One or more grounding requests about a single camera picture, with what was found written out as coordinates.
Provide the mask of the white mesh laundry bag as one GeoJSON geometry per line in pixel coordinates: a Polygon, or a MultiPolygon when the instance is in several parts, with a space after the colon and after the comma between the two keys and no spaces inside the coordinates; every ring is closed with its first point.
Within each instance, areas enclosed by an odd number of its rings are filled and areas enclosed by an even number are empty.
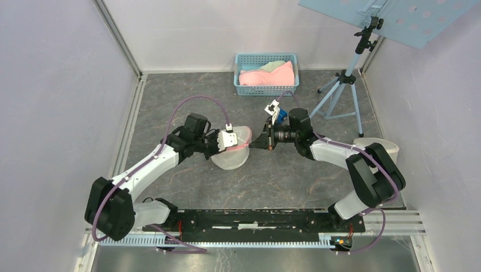
{"type": "Polygon", "coordinates": [[[252,130],[248,126],[235,126],[233,130],[237,135],[238,145],[228,147],[222,153],[210,158],[216,166],[224,170],[234,170],[241,167],[250,154],[249,144],[252,138],[252,130]]]}

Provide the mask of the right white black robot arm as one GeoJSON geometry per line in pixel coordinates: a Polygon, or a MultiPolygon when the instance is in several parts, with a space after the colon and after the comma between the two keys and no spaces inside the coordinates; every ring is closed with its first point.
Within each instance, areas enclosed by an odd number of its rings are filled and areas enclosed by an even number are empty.
{"type": "Polygon", "coordinates": [[[405,178],[381,144],[357,147],[321,136],[302,108],[290,110],[288,120],[287,125],[266,121],[250,147],[272,151],[279,143],[292,143],[302,157],[348,171],[353,191],[329,207],[327,222],[332,230],[344,230],[352,217],[396,199],[405,188],[405,178]]]}

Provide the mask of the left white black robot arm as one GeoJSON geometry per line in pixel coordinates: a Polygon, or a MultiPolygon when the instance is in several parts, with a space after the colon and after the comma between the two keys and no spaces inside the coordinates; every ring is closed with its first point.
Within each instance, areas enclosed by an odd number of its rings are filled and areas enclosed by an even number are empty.
{"type": "Polygon", "coordinates": [[[159,225],[171,231],[178,225],[176,207],[164,200],[136,203],[140,194],[157,178],[175,168],[194,153],[206,159],[238,144],[232,124],[225,130],[212,129],[205,116],[191,113],[184,125],[167,134],[155,149],[137,164],[112,178],[97,178],[91,187],[85,210],[85,221],[114,241],[123,239],[131,230],[159,225]]]}

